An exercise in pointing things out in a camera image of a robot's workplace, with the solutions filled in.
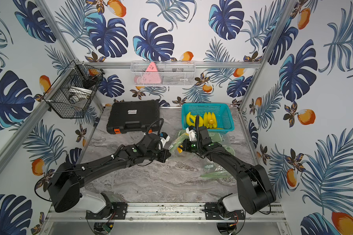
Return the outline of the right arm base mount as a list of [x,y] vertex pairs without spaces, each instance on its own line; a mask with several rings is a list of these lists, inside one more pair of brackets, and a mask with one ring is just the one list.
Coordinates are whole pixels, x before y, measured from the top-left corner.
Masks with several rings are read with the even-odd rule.
[[243,210],[228,211],[222,203],[209,202],[202,209],[205,213],[206,220],[244,220],[245,213]]

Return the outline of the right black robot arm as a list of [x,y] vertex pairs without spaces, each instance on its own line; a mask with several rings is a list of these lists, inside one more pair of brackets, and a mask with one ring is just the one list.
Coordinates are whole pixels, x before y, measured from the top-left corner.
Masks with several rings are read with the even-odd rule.
[[195,153],[226,170],[237,185],[237,194],[227,195],[218,201],[221,214],[244,210],[254,214],[276,201],[276,194],[264,167],[246,163],[220,143],[213,142],[206,127],[186,128],[188,139],[181,144],[184,152]]

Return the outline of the yellow banana from bag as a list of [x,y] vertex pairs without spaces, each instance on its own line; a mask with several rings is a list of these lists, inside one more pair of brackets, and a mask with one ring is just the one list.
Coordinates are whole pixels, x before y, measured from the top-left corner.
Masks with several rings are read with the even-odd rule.
[[203,119],[204,119],[204,127],[206,127],[207,129],[222,130],[221,128],[218,127],[218,121],[214,113],[211,113],[211,112],[205,113],[203,116]]

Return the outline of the yellow bananas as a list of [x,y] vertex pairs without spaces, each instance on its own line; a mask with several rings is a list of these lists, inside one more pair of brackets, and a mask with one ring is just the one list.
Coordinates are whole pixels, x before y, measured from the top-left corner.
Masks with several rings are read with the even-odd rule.
[[178,147],[177,147],[177,152],[178,152],[179,154],[181,154],[181,153],[183,152],[183,143],[181,143],[180,145],[178,145]]

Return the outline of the yellow single banana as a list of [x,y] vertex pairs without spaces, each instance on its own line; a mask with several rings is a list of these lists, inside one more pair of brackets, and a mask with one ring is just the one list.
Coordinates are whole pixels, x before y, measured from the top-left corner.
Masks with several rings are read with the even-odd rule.
[[[186,125],[187,126],[195,126],[195,122],[197,120],[197,116],[192,115],[191,112],[186,115]],[[204,119],[199,116],[199,127],[204,126]]]

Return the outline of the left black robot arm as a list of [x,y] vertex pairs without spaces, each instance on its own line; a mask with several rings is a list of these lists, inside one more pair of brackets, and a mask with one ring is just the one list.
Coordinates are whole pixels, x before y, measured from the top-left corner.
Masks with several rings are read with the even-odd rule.
[[170,137],[150,133],[134,145],[120,145],[115,153],[83,164],[65,162],[54,172],[48,184],[48,193],[55,212],[66,212],[80,208],[106,218],[112,214],[112,203],[105,194],[88,192],[85,186],[109,173],[143,163],[159,161],[161,163],[171,156],[164,145]]

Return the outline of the zip-top bag green print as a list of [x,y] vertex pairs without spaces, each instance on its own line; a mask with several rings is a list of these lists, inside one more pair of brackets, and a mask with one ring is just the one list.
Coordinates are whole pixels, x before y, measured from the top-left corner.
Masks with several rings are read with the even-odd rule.
[[213,142],[220,143],[221,147],[210,154],[201,154],[205,160],[201,177],[208,179],[236,178],[238,159],[234,155],[235,152],[230,147],[222,145],[220,134],[209,132],[209,136]]

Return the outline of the zip-top bag with bananas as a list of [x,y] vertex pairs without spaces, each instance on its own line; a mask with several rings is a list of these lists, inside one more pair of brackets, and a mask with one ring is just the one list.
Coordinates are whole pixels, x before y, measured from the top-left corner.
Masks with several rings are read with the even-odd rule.
[[168,147],[168,150],[171,153],[171,156],[168,158],[168,160],[187,161],[193,157],[192,153],[185,151],[180,152],[179,147],[183,144],[184,140],[189,140],[189,135],[185,130],[180,130],[178,132],[177,138]]

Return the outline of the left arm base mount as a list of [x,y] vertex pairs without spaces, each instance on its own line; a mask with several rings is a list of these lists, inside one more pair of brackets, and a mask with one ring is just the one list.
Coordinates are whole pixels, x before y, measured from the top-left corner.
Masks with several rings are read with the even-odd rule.
[[124,220],[126,218],[127,208],[127,203],[112,202],[110,205],[106,205],[98,213],[87,211],[85,218],[88,220]]

